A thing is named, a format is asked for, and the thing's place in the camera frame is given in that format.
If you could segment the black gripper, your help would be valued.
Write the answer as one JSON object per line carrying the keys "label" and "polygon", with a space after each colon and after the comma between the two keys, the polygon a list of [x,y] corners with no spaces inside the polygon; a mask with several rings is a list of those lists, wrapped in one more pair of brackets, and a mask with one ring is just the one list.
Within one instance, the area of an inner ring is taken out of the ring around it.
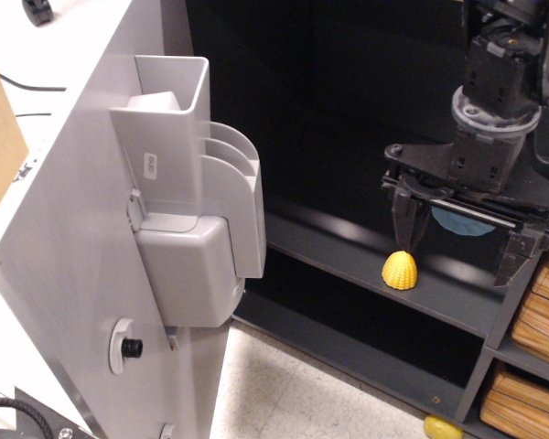
{"label": "black gripper", "polygon": [[392,200],[395,240],[414,253],[432,207],[495,227],[508,240],[497,260],[495,287],[510,284],[549,248],[549,179],[523,154],[526,134],[457,130],[443,145],[393,144],[382,179]]}

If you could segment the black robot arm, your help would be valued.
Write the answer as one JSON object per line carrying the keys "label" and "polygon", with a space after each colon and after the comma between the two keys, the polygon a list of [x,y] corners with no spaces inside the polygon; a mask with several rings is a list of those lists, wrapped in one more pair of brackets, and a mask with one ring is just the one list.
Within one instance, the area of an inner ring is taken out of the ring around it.
{"label": "black robot arm", "polygon": [[549,180],[524,157],[549,109],[549,1],[467,1],[467,64],[451,112],[455,140],[389,145],[382,185],[395,239],[414,252],[432,208],[505,227],[494,283],[504,286],[549,249]]}

